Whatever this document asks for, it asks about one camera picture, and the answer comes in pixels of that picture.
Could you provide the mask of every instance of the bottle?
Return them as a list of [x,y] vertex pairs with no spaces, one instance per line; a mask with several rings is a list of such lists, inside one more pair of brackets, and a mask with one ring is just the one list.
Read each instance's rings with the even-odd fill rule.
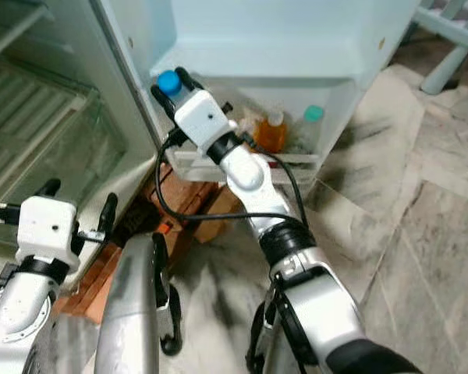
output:
[[309,105],[300,119],[289,131],[286,153],[309,154],[315,151],[321,119],[324,109],[317,105]]
[[176,107],[191,95],[191,91],[182,85],[179,75],[173,70],[166,70],[160,74],[157,83],[160,90],[174,102]]
[[277,153],[284,147],[286,131],[287,126],[282,111],[272,111],[268,117],[258,123],[253,137],[267,152]]

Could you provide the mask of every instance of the orange bottle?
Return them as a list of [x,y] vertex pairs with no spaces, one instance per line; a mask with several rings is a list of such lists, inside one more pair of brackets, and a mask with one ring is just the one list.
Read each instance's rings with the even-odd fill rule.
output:
[[284,147],[287,126],[282,111],[273,111],[255,128],[254,139],[267,152],[277,153]]

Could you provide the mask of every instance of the plastic bottle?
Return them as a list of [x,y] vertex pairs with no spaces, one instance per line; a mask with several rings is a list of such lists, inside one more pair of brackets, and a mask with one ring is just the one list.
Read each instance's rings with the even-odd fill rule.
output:
[[268,117],[258,123],[253,135],[259,146],[271,153],[282,150],[286,140],[287,126],[282,111],[270,112]]
[[319,140],[321,119],[324,109],[310,105],[300,119],[289,131],[289,139],[285,151],[287,153],[313,153]]

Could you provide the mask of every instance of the blue bottle cap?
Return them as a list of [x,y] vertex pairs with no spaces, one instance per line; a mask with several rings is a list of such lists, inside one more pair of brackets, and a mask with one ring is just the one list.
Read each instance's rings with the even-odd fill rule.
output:
[[305,118],[305,121],[308,121],[308,122],[316,122],[316,121],[319,121],[323,115],[324,115],[323,108],[318,107],[317,105],[309,105],[307,109],[305,109],[303,118]]
[[158,76],[158,87],[166,96],[174,96],[180,92],[182,82],[176,72],[166,70]]

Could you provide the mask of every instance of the chair leg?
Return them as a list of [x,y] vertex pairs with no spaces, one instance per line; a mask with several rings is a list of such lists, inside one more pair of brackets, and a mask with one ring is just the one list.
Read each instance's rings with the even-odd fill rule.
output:
[[412,22],[406,30],[406,33],[402,37],[402,41],[400,42],[401,45],[408,44],[411,40],[411,37],[416,33],[418,30],[418,25],[415,22]]
[[445,84],[451,79],[452,74],[463,63],[466,55],[468,55],[468,47],[459,45],[454,48],[421,83],[422,91],[430,95],[441,93]]

